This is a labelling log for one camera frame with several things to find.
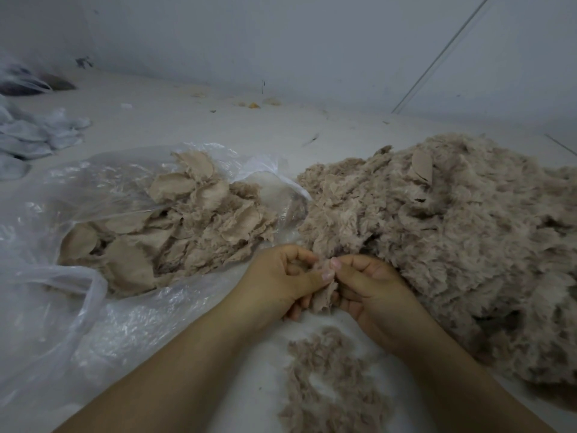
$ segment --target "forearm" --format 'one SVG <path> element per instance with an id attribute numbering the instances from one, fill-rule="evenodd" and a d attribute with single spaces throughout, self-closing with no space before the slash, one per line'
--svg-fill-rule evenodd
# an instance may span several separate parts
<path id="1" fill-rule="evenodd" d="M 55 433 L 197 431 L 250 333 L 221 303 Z"/>
<path id="2" fill-rule="evenodd" d="M 442 431 L 554 433 L 439 330 L 402 357 Z"/>

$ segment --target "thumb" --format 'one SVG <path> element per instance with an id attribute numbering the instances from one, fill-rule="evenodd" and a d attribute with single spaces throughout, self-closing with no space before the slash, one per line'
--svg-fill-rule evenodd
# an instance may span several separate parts
<path id="1" fill-rule="evenodd" d="M 369 297 L 372 294 L 373 280 L 360 273 L 353 266 L 343 264 L 337 258 L 331 258 L 331 267 L 335 269 L 336 279 L 345 284 L 353 292 L 362 297 Z"/>
<path id="2" fill-rule="evenodd" d="M 310 271 L 306 274 L 294 276 L 296 278 L 296 290 L 299 298 L 314 293 L 328 286 L 335 279 L 335 271 L 332 269 L 323 271 Z"/>

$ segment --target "fluffy beige material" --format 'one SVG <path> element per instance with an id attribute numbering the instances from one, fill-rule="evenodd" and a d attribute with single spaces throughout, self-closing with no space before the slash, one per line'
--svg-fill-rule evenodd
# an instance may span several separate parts
<path id="1" fill-rule="evenodd" d="M 315 253 L 391 262 L 473 354 L 528 382 L 577 383 L 577 168 L 444 134 L 298 181 L 313 196 L 299 231 Z"/>
<path id="2" fill-rule="evenodd" d="M 377 433 L 392 416 L 390 398 L 379 393 L 367 374 L 370 362 L 353 356 L 353 343 L 338 328 L 289 342 L 288 404 L 279 413 L 287 433 Z M 311 376 L 336 398 L 321 393 Z"/>
<path id="3" fill-rule="evenodd" d="M 203 152 L 174 153 L 182 171 L 148 189 L 164 210 L 79 223 L 62 242 L 60 264 L 98 269 L 109 289 L 132 296 L 249 257 L 273 239 L 276 215 L 259 186 L 229 184 Z"/>

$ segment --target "white surface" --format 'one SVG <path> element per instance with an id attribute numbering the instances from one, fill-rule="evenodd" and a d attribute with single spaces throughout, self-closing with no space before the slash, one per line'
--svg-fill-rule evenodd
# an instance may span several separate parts
<path id="1" fill-rule="evenodd" d="M 81 0 L 103 69 L 388 112 L 481 1 Z"/>
<path id="2" fill-rule="evenodd" d="M 577 150 L 577 0 L 486 7 L 402 113 L 525 124 Z"/>
<path id="3" fill-rule="evenodd" d="M 296 174 L 317 161 L 366 157 L 387 144 L 402 149 L 423 141 L 426 136 L 451 130 L 473 134 L 486 132 L 506 147 L 538 156 L 544 165 L 577 164 L 575 156 L 567 155 L 563 148 L 548 139 L 505 126 L 466 127 L 399 115 L 361 114 L 299 104 L 275 107 L 262 104 L 260 91 L 223 98 L 204 87 L 105 72 L 76 70 L 70 76 L 79 90 L 22 97 L 16 102 L 33 112 L 65 107 L 71 116 L 89 116 L 94 125 L 85 131 L 85 144 L 34 161 L 27 180 L 33 180 L 47 167 L 100 152 L 189 140 L 217 142 L 239 152 L 278 152 L 289 160 L 290 169 Z M 206 97 L 193 97 L 199 92 Z M 236 106 L 235 103 L 241 100 L 246 103 L 258 101 L 262 108 Z M 133 108 L 122 109 L 122 103 L 131 103 Z M 317 140 L 302 146 L 316 134 L 319 134 Z M 21 182 L 0 183 L 0 196 L 6 196 Z M 278 389 L 282 386 L 282 367 L 286 362 L 285 342 L 313 332 L 323 324 L 337 325 L 346 333 L 354 334 L 364 350 L 375 349 L 344 313 L 306 315 L 300 324 L 286 323 L 247 353 L 209 431 L 279 432 L 275 414 L 282 406 Z M 396 416 L 390 425 L 392 432 L 434 431 L 418 390 L 402 364 L 388 357 L 374 373 L 381 389 L 398 401 Z M 574 431 L 577 416 L 542 401 L 528 401 L 523 397 L 522 401 L 560 433 Z"/>
<path id="4" fill-rule="evenodd" d="M 0 0 L 0 48 L 70 65 L 92 46 L 78 0 Z"/>

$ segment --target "left hand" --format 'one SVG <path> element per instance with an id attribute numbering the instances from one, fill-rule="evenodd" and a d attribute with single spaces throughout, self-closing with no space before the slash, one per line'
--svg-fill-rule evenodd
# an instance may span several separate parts
<path id="1" fill-rule="evenodd" d="M 297 320 L 301 308 L 307 308 L 310 295 L 328 285 L 335 272 L 305 272 L 294 261 L 314 264 L 318 257 L 297 245 L 271 247 L 258 253 L 223 305 L 254 330 L 267 327 L 283 316 Z"/>

